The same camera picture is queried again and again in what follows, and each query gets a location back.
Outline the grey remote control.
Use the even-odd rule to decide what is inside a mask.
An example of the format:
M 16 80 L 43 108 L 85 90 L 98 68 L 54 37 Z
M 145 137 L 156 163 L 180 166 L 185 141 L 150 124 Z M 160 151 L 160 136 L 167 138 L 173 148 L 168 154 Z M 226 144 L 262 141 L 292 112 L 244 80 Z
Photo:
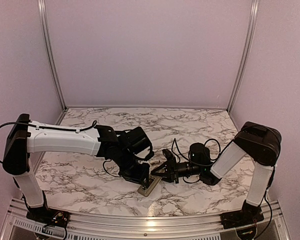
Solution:
M 162 177 L 160 177 L 160 176 L 150 175 L 149 176 L 149 186 L 148 187 L 140 186 L 138 188 L 137 192 L 144 197 L 148 197 L 161 180 L 162 180 Z

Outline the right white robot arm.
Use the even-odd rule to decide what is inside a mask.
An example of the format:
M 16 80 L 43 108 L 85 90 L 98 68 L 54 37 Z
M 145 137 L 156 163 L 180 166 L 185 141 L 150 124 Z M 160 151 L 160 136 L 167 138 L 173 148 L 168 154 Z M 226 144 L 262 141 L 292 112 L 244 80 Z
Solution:
M 257 216 L 257 211 L 271 186 L 275 167 L 281 153 L 281 134 L 274 128 L 247 121 L 235 137 L 220 149 L 212 159 L 204 143 L 193 143 L 184 162 L 177 162 L 172 150 L 163 149 L 166 161 L 154 168 L 151 174 L 168 183 L 178 183 L 181 177 L 198 175 L 208 186 L 215 186 L 246 155 L 254 164 L 249 191 L 238 212 L 237 219 L 248 224 Z

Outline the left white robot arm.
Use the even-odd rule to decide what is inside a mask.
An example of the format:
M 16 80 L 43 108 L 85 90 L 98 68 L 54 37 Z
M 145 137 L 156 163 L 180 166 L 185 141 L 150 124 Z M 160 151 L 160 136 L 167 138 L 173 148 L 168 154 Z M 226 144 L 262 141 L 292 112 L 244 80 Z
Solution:
M 114 130 L 96 121 L 86 128 L 66 127 L 31 121 L 29 114 L 21 114 L 11 122 L 6 139 L 3 169 L 13 176 L 25 201 L 43 223 L 53 219 L 30 164 L 30 154 L 37 152 L 80 153 L 112 160 L 119 168 L 119 176 L 127 182 L 149 188 L 153 145 L 141 127 Z

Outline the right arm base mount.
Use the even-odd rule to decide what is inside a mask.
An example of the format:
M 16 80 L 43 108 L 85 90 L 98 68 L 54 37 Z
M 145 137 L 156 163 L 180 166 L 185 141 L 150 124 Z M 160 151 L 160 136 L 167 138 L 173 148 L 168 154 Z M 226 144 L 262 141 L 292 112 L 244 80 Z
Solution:
M 222 213 L 220 219 L 224 229 L 231 229 L 256 224 L 257 222 L 263 221 L 265 218 L 260 210 L 254 216 L 252 216 L 251 213 L 244 213 L 242 210 L 236 210 Z

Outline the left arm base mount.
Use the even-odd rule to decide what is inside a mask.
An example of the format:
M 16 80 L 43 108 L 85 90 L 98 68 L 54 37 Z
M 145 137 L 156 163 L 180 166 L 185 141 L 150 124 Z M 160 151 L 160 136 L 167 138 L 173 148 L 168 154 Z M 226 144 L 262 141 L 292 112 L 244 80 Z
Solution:
M 44 191 L 42 191 L 42 195 L 43 206 L 40 207 L 30 207 L 27 203 L 25 196 L 22 196 L 25 206 L 27 208 L 26 218 L 43 223 L 46 226 L 57 226 L 61 228 L 66 228 L 69 222 L 70 213 L 65 210 L 59 210 L 48 207 Z

